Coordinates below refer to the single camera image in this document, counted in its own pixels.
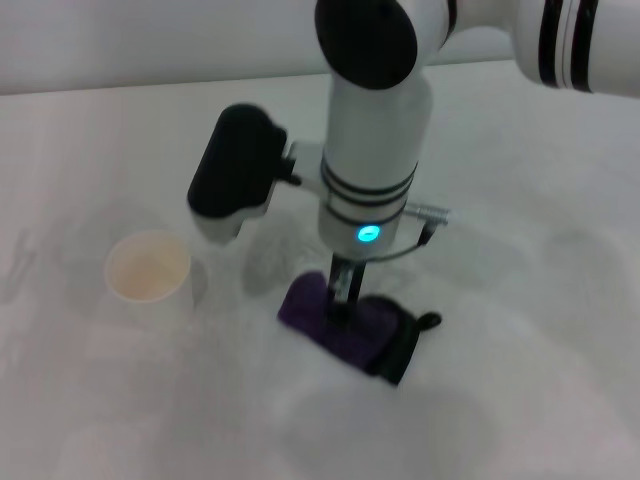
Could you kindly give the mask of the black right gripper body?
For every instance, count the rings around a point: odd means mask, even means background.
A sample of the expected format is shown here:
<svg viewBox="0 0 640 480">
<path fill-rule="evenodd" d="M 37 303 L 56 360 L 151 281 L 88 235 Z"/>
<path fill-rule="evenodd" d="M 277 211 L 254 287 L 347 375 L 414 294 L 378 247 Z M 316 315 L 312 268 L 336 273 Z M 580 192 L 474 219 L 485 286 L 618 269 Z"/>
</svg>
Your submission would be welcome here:
<svg viewBox="0 0 640 480">
<path fill-rule="evenodd" d="M 366 263 L 334 254 L 328 280 L 329 304 L 356 304 L 361 290 Z"/>
</svg>

